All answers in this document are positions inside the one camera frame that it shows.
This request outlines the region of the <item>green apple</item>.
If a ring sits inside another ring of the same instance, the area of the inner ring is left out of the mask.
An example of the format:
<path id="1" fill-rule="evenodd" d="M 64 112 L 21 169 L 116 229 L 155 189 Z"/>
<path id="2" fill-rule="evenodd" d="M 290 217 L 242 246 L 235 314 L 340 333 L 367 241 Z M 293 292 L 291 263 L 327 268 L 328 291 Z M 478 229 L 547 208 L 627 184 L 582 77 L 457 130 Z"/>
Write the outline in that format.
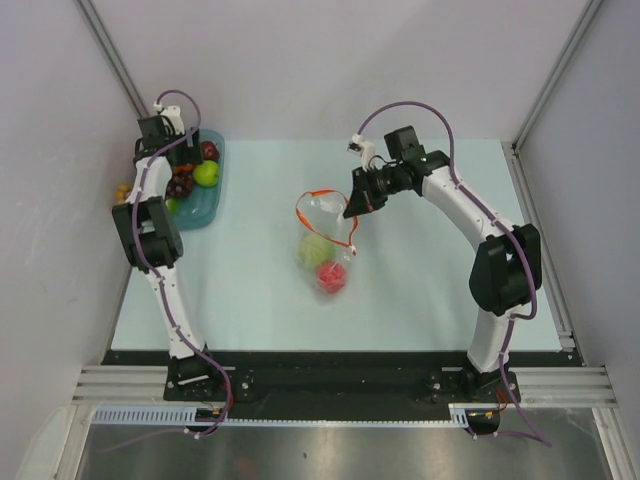
<path id="1" fill-rule="evenodd" d="M 212 188 L 219 182 L 220 167 L 216 161 L 205 160 L 193 170 L 193 178 L 197 185 Z"/>

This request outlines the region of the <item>purple grape bunch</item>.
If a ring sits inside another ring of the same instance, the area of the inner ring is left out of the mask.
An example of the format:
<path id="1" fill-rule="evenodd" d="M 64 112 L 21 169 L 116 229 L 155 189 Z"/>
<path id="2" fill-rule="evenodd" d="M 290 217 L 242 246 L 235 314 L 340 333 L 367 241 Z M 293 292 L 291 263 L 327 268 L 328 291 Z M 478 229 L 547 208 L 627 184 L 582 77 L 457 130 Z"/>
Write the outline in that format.
<path id="1" fill-rule="evenodd" d="M 194 188 L 194 178 L 191 171 L 180 170 L 173 173 L 166 187 L 168 198 L 182 199 L 188 197 Z"/>

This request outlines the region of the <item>clear zip top bag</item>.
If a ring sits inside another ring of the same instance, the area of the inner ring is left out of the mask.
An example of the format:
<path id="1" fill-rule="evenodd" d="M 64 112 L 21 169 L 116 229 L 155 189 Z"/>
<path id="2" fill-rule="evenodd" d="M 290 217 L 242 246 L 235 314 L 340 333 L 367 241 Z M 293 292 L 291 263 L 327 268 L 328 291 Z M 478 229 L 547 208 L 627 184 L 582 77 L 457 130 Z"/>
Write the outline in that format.
<path id="1" fill-rule="evenodd" d="M 294 259 L 301 278 L 322 299 L 340 295 L 350 281 L 359 219 L 346 217 L 348 206 L 347 197 L 335 189 L 306 191 L 295 204 Z"/>

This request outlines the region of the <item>green cabbage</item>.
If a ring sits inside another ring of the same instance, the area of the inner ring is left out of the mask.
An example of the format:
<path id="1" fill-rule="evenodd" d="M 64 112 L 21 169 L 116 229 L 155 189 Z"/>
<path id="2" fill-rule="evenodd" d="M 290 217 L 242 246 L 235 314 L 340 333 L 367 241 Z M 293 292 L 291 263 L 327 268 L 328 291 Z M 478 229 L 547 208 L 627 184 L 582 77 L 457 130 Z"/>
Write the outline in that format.
<path id="1" fill-rule="evenodd" d="M 316 269 L 335 255 L 335 246 L 329 240 L 315 234 L 302 238 L 297 250 L 298 261 L 309 269 Z"/>

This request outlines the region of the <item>red apple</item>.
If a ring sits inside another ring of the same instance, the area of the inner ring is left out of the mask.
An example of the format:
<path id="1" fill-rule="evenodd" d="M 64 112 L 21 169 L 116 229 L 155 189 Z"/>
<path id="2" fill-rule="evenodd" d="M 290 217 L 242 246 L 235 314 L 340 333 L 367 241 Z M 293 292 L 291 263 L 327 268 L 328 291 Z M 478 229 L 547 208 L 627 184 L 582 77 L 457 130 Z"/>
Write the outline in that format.
<path id="1" fill-rule="evenodd" d="M 346 286 L 347 279 L 346 268 L 338 262 L 325 262 L 315 271 L 316 286 L 325 294 L 340 292 Z"/>

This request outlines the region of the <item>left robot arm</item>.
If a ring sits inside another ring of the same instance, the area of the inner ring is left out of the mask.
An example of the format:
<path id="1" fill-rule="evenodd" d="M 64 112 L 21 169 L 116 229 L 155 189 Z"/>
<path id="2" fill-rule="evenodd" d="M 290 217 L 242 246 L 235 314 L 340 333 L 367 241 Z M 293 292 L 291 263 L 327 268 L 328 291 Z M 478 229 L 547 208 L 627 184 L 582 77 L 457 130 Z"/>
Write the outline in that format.
<path id="1" fill-rule="evenodd" d="M 202 161 L 199 130 L 184 126 L 177 106 L 156 107 L 138 121 L 135 179 L 112 218 L 129 264 L 151 285 L 169 339 L 166 401 L 219 401 L 223 375 L 213 366 L 206 341 L 190 321 L 177 262 L 183 255 L 179 229 L 166 205 L 174 169 Z"/>

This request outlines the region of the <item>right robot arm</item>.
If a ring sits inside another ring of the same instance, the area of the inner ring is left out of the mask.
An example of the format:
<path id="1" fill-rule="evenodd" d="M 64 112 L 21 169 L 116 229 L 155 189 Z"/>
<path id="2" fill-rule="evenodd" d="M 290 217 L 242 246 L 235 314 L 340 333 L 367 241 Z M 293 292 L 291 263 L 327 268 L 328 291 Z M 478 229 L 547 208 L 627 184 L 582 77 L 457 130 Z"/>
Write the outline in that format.
<path id="1" fill-rule="evenodd" d="M 541 238 L 532 224 L 517 225 L 485 204 L 459 176 L 452 155 L 427 152 L 415 130 L 407 126 L 384 138 L 390 162 L 374 164 L 373 143 L 356 133 L 348 151 L 361 165 L 352 172 L 352 192 L 343 213 L 358 217 L 381 209 L 389 196 L 414 191 L 436 206 L 464 235 L 475 252 L 469 277 L 478 316 L 467 351 L 468 370 L 461 376 L 463 393 L 484 401 L 497 389 L 508 362 L 510 321 L 524 306 L 535 307 L 541 286 Z"/>

